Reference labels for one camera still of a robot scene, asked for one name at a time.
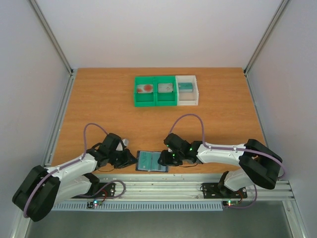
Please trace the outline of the green bin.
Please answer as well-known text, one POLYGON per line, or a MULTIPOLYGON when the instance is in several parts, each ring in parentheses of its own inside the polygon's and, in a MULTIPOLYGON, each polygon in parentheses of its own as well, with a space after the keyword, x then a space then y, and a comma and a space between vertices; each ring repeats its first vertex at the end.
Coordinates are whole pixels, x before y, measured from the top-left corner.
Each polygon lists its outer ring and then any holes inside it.
POLYGON ((175 75, 155 76, 156 106, 177 106, 178 89, 175 75))
POLYGON ((134 106, 154 107, 156 97, 155 77, 136 76, 134 78, 134 106))

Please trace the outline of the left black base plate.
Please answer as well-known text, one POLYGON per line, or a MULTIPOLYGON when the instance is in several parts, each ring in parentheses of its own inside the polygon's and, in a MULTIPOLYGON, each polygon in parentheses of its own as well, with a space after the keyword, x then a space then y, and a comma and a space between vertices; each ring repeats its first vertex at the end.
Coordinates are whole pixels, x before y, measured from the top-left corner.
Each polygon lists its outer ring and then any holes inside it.
POLYGON ((107 197, 107 196, 114 196, 115 193, 115 183, 111 183, 110 185, 106 186, 106 183, 99 183, 95 188, 90 189, 86 194, 84 195, 77 195, 73 198, 101 198, 101 197, 107 197))

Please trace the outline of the middle green bin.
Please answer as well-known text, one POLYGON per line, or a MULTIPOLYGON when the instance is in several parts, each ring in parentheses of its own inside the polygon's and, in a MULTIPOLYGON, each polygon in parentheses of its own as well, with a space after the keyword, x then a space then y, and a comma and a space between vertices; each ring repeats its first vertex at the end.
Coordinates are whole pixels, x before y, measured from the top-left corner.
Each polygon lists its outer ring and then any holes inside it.
POLYGON ((155 76, 156 106, 177 106, 178 89, 175 75, 155 76))

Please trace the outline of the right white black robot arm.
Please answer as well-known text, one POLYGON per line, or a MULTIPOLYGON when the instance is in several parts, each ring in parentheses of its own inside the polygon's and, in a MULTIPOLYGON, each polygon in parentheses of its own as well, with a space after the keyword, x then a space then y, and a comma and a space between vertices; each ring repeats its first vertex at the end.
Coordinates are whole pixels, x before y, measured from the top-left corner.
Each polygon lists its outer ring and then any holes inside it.
POLYGON ((283 160, 255 139, 245 144, 215 145, 203 141, 192 143, 171 133, 165 140, 167 146, 158 159, 162 166, 219 163, 237 166, 236 171, 226 171, 218 182, 222 196, 231 196, 246 186, 274 189, 282 169, 283 160))

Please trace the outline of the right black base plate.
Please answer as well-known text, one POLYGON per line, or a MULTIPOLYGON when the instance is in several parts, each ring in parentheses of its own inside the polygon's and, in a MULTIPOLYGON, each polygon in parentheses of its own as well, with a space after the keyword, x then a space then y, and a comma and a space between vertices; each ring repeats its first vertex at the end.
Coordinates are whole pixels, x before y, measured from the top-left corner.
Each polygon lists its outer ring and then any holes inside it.
POLYGON ((238 191, 232 191, 229 188, 219 185, 218 183, 205 182, 201 184, 200 191, 203 193, 204 199, 240 199, 247 198, 247 192, 245 188, 241 188, 238 191))

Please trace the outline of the grey white card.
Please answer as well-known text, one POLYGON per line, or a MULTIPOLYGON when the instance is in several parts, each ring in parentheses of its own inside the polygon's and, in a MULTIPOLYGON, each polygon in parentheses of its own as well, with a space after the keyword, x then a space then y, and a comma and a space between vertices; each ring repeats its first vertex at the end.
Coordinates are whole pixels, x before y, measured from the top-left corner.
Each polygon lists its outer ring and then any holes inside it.
POLYGON ((158 84, 158 93, 171 93, 173 92, 172 83, 159 83, 158 84))

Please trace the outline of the blue leather card holder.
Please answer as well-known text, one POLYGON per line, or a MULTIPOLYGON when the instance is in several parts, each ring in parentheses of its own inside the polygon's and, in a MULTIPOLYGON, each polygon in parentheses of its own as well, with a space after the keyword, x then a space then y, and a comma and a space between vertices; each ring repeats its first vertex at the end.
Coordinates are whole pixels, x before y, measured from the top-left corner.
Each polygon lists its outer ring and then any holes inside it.
MULTIPOLYGON (((149 152, 151 152, 151 154, 152 154, 152 163, 151 163, 151 170, 147 171, 147 172, 167 173, 168 166, 161 166, 160 164, 158 164, 158 159, 159 159, 161 152, 158 152, 158 151, 149 151, 149 152)), ((138 162, 136 164, 136 171, 141 171, 138 169, 138 162)))

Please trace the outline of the aluminium front rail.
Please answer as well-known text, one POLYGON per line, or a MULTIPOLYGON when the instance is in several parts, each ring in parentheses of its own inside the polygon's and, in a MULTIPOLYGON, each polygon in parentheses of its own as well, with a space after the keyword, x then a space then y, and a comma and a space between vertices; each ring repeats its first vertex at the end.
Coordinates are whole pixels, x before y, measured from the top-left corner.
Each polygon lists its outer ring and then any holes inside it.
MULTIPOLYGON (((218 182, 221 174, 98 174, 101 182, 121 180, 126 192, 116 200, 124 201, 202 201, 202 183, 218 182)), ((289 181, 277 181, 275 189, 257 186, 257 201, 294 201, 289 181)))

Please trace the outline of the right aluminium frame post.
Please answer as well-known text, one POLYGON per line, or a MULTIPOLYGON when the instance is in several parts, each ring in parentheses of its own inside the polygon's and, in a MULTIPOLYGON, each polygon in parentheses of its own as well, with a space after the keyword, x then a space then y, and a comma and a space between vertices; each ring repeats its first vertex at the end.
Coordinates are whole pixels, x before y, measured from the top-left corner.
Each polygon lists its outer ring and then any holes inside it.
POLYGON ((275 13, 273 14, 273 17, 271 18, 271 20, 270 20, 267 28, 265 29, 259 43, 257 44, 250 60, 248 61, 246 67, 244 68, 243 72, 244 72, 245 77, 248 76, 250 70, 252 69, 254 63, 256 62, 256 60, 257 60, 258 56, 260 55, 262 49, 264 48, 265 44, 269 40, 271 34, 273 33, 275 27, 279 23, 282 15, 284 14, 284 12, 287 9, 290 2, 291 2, 290 0, 282 0, 279 3, 275 13))

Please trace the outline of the aluminium frame post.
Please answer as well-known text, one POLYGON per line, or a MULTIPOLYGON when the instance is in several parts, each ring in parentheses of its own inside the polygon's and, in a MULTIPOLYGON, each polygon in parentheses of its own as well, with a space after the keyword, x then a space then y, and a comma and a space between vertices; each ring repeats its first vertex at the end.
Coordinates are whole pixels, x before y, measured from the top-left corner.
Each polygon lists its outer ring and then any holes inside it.
POLYGON ((264 48, 265 44, 269 40, 271 34, 273 33, 275 27, 279 23, 282 15, 284 14, 284 12, 287 9, 290 2, 291 2, 290 0, 282 0, 279 3, 275 13, 273 14, 273 17, 271 18, 271 20, 270 20, 267 28, 265 29, 259 43, 257 44, 250 60, 248 61, 246 67, 244 68, 243 72, 244 72, 245 77, 248 76, 250 70, 252 69, 254 63, 256 62, 256 60, 257 60, 258 56, 260 55, 262 49, 264 48))
POLYGON ((63 65, 65 66, 66 71, 71 76, 73 74, 73 68, 70 66, 70 63, 69 63, 68 59, 66 58, 57 38, 55 37, 46 17, 44 16, 44 14, 43 14, 43 12, 38 4, 38 2, 36 0, 28 0, 28 3, 32 7, 36 17, 38 18, 40 24, 44 28, 44 31, 46 32, 49 40, 51 41, 52 45, 54 46, 54 48, 55 48, 58 56, 60 57, 63 65))

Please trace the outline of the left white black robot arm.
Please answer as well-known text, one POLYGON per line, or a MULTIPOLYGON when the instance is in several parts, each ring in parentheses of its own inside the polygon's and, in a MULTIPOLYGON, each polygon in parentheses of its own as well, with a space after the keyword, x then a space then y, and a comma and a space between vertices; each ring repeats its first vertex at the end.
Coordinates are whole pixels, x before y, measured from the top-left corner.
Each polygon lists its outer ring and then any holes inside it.
POLYGON ((12 197, 26 218, 37 222, 52 208, 71 198, 114 198, 112 182, 101 183, 93 174, 110 164, 114 169, 123 169, 137 163, 127 148, 128 141, 116 134, 108 134, 103 142, 86 148, 79 157, 54 167, 35 166, 26 176, 12 197))

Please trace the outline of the left aluminium frame post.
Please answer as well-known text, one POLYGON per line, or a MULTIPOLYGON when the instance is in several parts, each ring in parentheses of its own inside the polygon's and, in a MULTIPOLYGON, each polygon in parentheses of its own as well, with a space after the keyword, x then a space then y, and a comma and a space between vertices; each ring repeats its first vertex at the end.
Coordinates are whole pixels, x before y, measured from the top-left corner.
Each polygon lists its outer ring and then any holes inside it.
POLYGON ((28 0, 28 3, 32 7, 36 17, 38 18, 40 24, 44 28, 44 31, 46 32, 49 40, 51 41, 52 45, 54 46, 54 48, 55 48, 58 56, 60 57, 63 65, 65 66, 66 71, 71 76, 73 74, 73 68, 70 66, 70 63, 69 63, 68 59, 66 58, 57 38, 55 37, 46 17, 44 16, 44 14, 43 14, 43 12, 38 4, 38 2, 36 0, 28 0))

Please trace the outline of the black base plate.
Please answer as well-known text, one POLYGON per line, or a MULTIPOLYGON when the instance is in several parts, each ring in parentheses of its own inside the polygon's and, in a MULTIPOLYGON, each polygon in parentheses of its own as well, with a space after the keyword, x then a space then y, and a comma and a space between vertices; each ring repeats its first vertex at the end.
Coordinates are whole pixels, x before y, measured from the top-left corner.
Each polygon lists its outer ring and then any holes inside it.
POLYGON ((247 192, 245 188, 241 188, 238 191, 232 191, 229 188, 219 185, 218 183, 205 182, 201 184, 200 191, 203 193, 204 199, 240 199, 247 198, 247 192))
POLYGON ((84 195, 77 195, 73 198, 101 198, 101 197, 107 197, 107 196, 114 196, 115 193, 115 183, 111 183, 110 185, 106 186, 106 183, 99 183, 95 188, 90 189, 86 194, 84 195))

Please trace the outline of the controller board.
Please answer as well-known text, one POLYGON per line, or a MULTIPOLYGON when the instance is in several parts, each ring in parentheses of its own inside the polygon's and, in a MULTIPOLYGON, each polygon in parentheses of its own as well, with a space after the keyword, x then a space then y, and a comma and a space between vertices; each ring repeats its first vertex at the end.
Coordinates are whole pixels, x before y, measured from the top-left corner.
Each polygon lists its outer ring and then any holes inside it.
POLYGON ((95 209, 95 208, 97 208, 97 207, 102 206, 102 204, 103 204, 102 201, 97 201, 97 200, 95 200, 95 201, 87 202, 86 208, 87 208, 87 209, 95 209))
POLYGON ((241 201, 232 201, 232 200, 227 200, 227 201, 223 201, 222 205, 224 207, 234 207, 234 206, 238 206, 241 204, 241 201))

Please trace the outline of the white bin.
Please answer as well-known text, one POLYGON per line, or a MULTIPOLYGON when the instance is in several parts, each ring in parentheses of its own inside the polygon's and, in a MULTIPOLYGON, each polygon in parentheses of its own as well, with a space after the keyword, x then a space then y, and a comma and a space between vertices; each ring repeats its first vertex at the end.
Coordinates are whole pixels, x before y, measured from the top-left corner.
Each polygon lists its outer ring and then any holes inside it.
POLYGON ((195 75, 176 75, 177 105, 197 106, 199 104, 199 90, 195 75))

